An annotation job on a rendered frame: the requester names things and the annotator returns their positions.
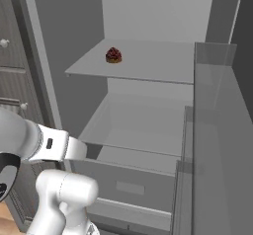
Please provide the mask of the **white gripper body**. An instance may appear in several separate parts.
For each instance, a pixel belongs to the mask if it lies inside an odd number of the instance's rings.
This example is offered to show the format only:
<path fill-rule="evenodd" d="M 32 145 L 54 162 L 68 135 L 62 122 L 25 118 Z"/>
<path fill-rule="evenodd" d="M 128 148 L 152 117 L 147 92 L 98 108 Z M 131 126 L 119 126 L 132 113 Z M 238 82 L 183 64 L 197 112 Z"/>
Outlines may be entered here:
<path fill-rule="evenodd" d="M 68 139 L 65 160 L 82 161 L 87 155 L 87 145 L 82 141 L 70 136 Z"/>

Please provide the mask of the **grey fridge drawer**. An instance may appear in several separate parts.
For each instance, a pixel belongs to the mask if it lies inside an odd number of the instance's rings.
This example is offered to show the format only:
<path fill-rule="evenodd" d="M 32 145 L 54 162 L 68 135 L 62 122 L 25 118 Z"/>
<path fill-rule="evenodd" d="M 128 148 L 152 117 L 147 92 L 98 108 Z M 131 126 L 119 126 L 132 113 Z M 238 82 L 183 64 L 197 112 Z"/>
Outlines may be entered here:
<path fill-rule="evenodd" d="M 72 171 L 99 184 L 99 197 L 171 212 L 175 173 L 171 162 L 158 154 L 88 145 L 85 159 L 73 161 Z"/>

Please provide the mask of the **grey fridge shelf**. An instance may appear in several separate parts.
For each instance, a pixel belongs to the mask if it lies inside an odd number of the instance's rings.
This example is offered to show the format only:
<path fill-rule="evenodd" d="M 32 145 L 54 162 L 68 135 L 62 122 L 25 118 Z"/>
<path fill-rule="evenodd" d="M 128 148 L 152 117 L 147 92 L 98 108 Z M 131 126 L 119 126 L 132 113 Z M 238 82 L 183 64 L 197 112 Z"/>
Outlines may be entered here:
<path fill-rule="evenodd" d="M 191 103 L 109 93 L 83 129 L 85 143 L 179 156 L 185 107 Z"/>
<path fill-rule="evenodd" d="M 106 61 L 106 52 L 111 47 L 121 52 L 120 63 Z M 193 84 L 194 45 L 173 41 L 103 39 L 65 73 Z"/>

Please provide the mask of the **red and brown cake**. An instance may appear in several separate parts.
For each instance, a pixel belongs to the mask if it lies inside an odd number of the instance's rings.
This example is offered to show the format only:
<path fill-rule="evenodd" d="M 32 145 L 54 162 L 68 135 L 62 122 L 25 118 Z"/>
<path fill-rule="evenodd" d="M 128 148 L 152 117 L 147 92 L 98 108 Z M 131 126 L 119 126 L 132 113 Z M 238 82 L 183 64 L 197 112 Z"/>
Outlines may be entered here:
<path fill-rule="evenodd" d="M 120 63 L 122 61 L 121 52 L 117 48 L 111 47 L 106 53 L 106 61 L 108 63 Z"/>

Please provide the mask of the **grey fridge door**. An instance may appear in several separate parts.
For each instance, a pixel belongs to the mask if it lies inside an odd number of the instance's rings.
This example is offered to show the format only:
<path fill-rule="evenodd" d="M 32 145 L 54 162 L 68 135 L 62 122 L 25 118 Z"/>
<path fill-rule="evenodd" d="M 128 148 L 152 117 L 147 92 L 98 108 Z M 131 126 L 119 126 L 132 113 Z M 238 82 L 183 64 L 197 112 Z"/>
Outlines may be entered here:
<path fill-rule="evenodd" d="M 253 235 L 253 122 L 232 64 L 234 44 L 195 45 L 170 235 Z"/>

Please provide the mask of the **grey open fridge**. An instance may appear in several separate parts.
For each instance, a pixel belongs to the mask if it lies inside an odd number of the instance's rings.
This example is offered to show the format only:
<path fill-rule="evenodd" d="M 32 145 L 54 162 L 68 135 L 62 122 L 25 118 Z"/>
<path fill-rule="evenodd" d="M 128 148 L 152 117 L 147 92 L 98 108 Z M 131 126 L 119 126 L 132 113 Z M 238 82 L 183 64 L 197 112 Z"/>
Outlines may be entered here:
<path fill-rule="evenodd" d="M 228 44 L 239 0 L 26 0 L 54 124 L 79 138 L 109 93 L 194 100 L 180 84 L 65 71 L 103 39 Z M 179 156 L 164 156 L 175 173 Z M 103 235 L 170 235 L 171 212 L 99 197 L 89 210 Z"/>

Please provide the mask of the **grey cupboard door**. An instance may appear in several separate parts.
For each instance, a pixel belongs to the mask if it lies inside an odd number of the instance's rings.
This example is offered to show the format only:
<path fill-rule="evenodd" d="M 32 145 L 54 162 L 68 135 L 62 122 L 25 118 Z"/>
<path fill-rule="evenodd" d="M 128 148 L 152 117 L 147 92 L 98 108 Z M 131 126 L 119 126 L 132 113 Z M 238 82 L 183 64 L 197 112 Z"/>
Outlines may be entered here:
<path fill-rule="evenodd" d="M 26 55 L 11 0 L 0 0 L 0 40 L 8 39 L 8 47 L 0 45 L 0 66 L 24 69 Z"/>
<path fill-rule="evenodd" d="M 16 109 L 14 106 L 7 106 L 7 108 L 16 111 L 23 118 L 43 124 L 35 89 L 24 69 L 0 68 L 0 98 L 18 100 L 21 104 L 27 104 L 25 110 Z M 36 178 L 41 171 L 54 168 L 54 162 L 21 165 L 18 178 L 6 202 L 22 232 L 28 230 L 38 208 Z"/>

